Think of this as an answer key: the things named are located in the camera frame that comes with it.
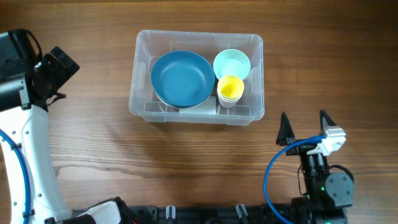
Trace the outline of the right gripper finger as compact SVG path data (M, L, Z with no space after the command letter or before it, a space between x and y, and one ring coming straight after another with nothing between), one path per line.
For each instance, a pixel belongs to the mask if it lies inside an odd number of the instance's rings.
M281 114L280 129L277 135L276 144L279 146L289 146L294 142L294 131L291 127L288 116L283 112Z
M325 110L320 110L320 127L325 128L327 126L336 126L336 124Z

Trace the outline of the pink cup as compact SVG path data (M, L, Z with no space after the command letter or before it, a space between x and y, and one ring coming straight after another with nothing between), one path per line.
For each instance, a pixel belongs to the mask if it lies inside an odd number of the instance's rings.
M227 101L222 98L219 98L218 100L219 100L220 105L224 108L232 108L238 102L238 100Z

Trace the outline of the cream cup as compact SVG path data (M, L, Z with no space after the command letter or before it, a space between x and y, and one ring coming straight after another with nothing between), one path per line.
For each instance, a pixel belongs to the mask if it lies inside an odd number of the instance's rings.
M220 92L218 92L218 97L221 98L223 101L226 102L235 102L238 101L241 96L235 97L235 98L227 98L226 96L222 95Z

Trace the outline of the yellow cup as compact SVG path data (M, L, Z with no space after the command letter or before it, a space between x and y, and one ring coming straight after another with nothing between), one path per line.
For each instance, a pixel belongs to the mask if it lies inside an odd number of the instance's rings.
M244 82L235 75L223 76L218 81L217 92L222 97L232 100L240 98L244 92Z

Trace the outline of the mint green small bowl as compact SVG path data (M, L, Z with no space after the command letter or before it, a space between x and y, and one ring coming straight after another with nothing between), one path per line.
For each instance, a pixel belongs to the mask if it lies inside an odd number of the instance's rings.
M217 79L234 75L244 81L251 70L248 56L237 49L226 49L220 52L213 61L213 70Z

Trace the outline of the dark blue bowl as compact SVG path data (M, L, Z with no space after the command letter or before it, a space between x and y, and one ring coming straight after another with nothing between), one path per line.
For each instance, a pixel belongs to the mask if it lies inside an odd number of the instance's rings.
M209 61L194 52L176 50L154 64L150 80L154 91L213 91L215 74Z
M164 103L177 108L189 108L204 102L212 91L163 90L154 92Z

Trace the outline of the cream large bowl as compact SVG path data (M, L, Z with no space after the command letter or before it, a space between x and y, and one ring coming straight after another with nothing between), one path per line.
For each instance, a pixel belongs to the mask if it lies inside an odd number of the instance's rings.
M211 96L208 96L205 100L194 104L194 105L190 105L190 106L176 106L176 105L170 105L168 103L166 103L157 93L155 93L156 97L161 101L161 105L160 108L163 109L163 107L165 108L166 106L174 108L174 109L187 109L187 108L194 108L196 106L199 106L201 104L203 104L205 101L207 101Z

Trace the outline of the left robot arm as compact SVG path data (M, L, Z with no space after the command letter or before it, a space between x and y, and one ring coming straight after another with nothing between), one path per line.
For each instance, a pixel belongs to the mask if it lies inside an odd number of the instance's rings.
M1 147L11 193L12 223L138 223L120 197L72 217L61 196L49 150L49 103L79 70L60 47L43 54L27 29L1 34Z

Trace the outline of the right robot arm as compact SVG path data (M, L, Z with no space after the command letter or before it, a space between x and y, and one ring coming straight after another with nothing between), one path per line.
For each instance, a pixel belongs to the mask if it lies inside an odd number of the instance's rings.
M321 140L299 140L286 113L282 113L276 144L289 146L287 156L299 156L298 173L303 175L305 192L276 210L291 223L347 223L346 208L352 206L353 174L341 165L329 165L327 157L338 151L346 141L346 133L336 125L325 110L320 111Z

